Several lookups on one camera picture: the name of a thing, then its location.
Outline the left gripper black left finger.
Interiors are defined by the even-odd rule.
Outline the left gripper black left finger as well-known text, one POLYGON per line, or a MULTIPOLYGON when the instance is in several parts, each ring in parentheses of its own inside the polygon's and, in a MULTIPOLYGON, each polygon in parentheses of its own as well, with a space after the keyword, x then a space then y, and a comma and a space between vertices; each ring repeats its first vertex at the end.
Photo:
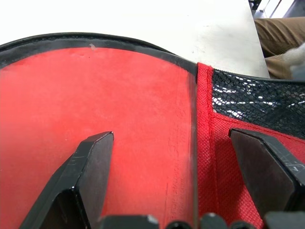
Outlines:
POLYGON ((20 228, 99 228, 113 142, 112 131, 81 141, 51 176, 20 228))

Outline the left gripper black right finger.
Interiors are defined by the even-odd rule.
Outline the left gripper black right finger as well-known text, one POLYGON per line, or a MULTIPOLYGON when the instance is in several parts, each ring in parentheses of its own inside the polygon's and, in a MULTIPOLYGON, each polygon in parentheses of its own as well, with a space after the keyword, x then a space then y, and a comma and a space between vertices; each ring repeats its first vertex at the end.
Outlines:
POLYGON ((305 165, 277 138, 246 129, 229 131, 244 184, 260 215, 305 209, 305 165))

